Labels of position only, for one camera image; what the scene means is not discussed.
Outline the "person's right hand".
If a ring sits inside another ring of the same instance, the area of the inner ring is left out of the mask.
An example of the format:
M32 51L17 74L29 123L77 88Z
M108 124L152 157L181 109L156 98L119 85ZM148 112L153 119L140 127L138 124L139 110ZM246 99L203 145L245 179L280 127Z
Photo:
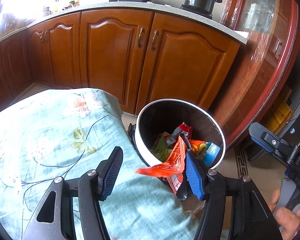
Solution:
M281 231L282 239L293 239L300 228L300 209L297 213L293 213L285 207L280 207L275 211L279 197L280 189L276 189L272 194L268 206L271 212L274 213L277 223L283 227Z

